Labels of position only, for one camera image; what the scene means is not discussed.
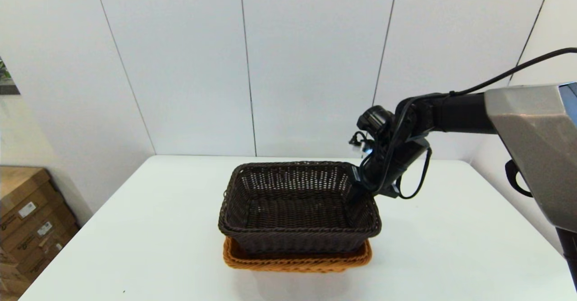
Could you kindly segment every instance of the wicker basket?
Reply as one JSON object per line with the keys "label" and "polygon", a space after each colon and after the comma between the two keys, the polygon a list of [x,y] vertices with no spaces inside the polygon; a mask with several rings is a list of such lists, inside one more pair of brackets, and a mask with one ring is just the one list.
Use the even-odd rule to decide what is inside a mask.
{"label": "wicker basket", "polygon": [[247,255],[231,237],[223,246],[224,262],[231,268],[268,272],[333,273],[365,266],[373,252],[369,240],[355,252],[343,254],[262,254]]}
{"label": "wicker basket", "polygon": [[381,231],[368,194],[347,203],[349,163],[244,164],[231,176],[219,229],[247,254],[354,252]]}

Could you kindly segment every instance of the black cable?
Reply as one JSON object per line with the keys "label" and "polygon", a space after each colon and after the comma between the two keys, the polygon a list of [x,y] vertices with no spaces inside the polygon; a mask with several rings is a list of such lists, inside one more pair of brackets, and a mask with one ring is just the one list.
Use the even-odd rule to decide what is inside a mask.
{"label": "black cable", "polygon": [[527,61],[525,63],[521,63],[520,65],[517,65],[517,67],[514,67],[513,69],[509,69],[508,71],[505,71],[504,73],[501,73],[499,76],[491,78],[484,83],[480,83],[479,85],[476,85],[474,87],[471,87],[471,88],[463,90],[463,91],[451,92],[450,94],[451,94],[451,96],[461,96],[461,95],[470,94],[476,90],[483,89],[483,88],[487,87],[488,85],[492,85],[493,83],[496,83],[501,79],[505,79],[505,78],[509,77],[510,75],[513,75],[513,73],[516,73],[517,71],[521,71],[522,69],[530,67],[530,66],[534,65],[535,63],[545,61],[546,59],[551,59],[552,57],[564,55],[566,53],[577,53],[577,48],[564,48],[564,49],[559,49],[559,50],[555,50],[553,52],[546,53],[542,56],[536,57],[535,59],[530,59],[529,61]]}
{"label": "black cable", "polygon": [[360,134],[361,137],[362,137],[362,141],[366,141],[366,135],[365,135],[365,133],[362,133],[361,131],[355,132],[355,133],[354,133],[354,136],[356,137],[356,136],[359,135],[359,134]]}
{"label": "black cable", "polygon": [[415,190],[414,193],[412,193],[410,196],[403,196],[402,193],[400,192],[400,181],[403,178],[402,176],[399,176],[396,180],[396,186],[398,188],[398,196],[400,198],[402,198],[403,200],[410,200],[412,198],[414,198],[415,196],[417,196],[417,194],[419,194],[419,191],[421,190],[421,187],[423,187],[423,183],[425,182],[425,176],[427,176],[427,170],[429,169],[429,163],[431,161],[431,155],[433,155],[433,149],[428,148],[427,149],[427,157],[425,159],[425,165],[423,165],[423,172],[421,174],[421,182],[419,182],[419,186],[417,187],[417,189]]}

